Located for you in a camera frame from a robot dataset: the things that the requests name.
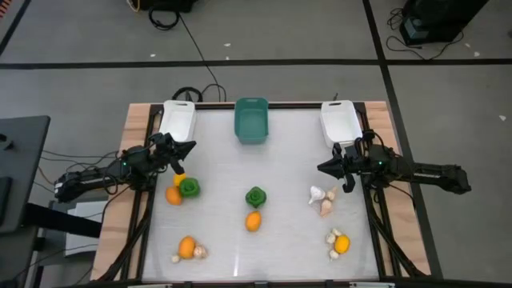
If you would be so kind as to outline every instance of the white container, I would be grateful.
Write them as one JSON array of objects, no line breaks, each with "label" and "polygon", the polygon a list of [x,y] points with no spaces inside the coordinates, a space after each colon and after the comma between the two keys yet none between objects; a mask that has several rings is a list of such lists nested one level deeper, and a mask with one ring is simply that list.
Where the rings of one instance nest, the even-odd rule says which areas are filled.
[{"label": "white container", "polygon": [[160,132],[170,133],[176,142],[190,141],[194,135],[195,119],[195,104],[192,102],[165,101]]},{"label": "white container", "polygon": [[362,136],[352,101],[324,102],[320,120],[323,136],[329,148],[332,148],[335,143],[340,143],[341,146],[351,145],[357,137]]}]

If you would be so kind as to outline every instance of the black stand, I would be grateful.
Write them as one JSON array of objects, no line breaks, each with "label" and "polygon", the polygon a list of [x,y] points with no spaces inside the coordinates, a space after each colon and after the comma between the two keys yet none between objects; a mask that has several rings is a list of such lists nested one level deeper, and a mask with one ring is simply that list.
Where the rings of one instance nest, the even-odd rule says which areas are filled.
[{"label": "black stand", "polygon": [[99,222],[72,216],[32,203],[27,203],[25,206],[23,225],[34,225],[92,238],[99,238],[102,231],[102,224]]}]

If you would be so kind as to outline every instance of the teal bin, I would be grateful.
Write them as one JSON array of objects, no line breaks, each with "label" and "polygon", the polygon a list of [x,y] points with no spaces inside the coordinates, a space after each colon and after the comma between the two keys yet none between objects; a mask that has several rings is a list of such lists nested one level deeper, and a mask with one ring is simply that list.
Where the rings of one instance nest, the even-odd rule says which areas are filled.
[{"label": "teal bin", "polygon": [[234,133],[241,144],[260,144],[269,134],[269,102],[242,98],[234,105]]}]

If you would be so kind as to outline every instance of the orange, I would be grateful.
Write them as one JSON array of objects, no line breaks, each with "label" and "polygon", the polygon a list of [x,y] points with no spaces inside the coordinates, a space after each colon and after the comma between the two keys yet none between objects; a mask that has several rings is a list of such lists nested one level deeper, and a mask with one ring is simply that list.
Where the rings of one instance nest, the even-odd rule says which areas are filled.
[{"label": "orange", "polygon": [[346,235],[338,236],[334,243],[334,249],[339,254],[344,254],[349,250],[350,239]]},{"label": "orange", "polygon": [[259,211],[251,212],[246,218],[246,228],[248,231],[258,231],[259,226],[262,224],[262,215]]},{"label": "orange", "polygon": [[179,184],[180,184],[183,180],[185,180],[185,178],[186,178],[185,173],[183,173],[183,174],[175,174],[175,175],[174,175],[174,180],[173,180],[174,185],[175,185],[176,187],[179,187]]},{"label": "orange", "polygon": [[179,193],[179,189],[175,186],[167,188],[166,198],[169,204],[181,205],[182,196]]},{"label": "orange", "polygon": [[179,243],[178,255],[183,259],[194,257],[195,240],[191,236],[184,237]]}]

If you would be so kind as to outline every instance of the white table surface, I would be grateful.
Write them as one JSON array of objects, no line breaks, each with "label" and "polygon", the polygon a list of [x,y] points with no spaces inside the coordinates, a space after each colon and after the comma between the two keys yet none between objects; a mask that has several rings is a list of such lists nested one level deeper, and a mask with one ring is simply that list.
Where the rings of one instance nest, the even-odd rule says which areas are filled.
[{"label": "white table surface", "polygon": [[[166,201],[172,185],[169,169],[158,176],[143,281],[311,281],[378,278],[361,183],[350,194],[341,183],[317,171],[331,158],[322,135],[319,110],[269,110],[264,144],[243,146],[234,134],[232,110],[199,110],[194,140],[183,163],[188,177],[199,180],[198,198],[180,206]],[[334,212],[318,214],[309,206],[310,187],[340,185]],[[262,225],[248,232],[245,218],[254,210],[246,192],[259,186],[267,194],[260,208]],[[351,240],[350,250],[330,261],[326,235],[336,227]],[[190,235],[209,257],[182,260],[172,255]]]}]

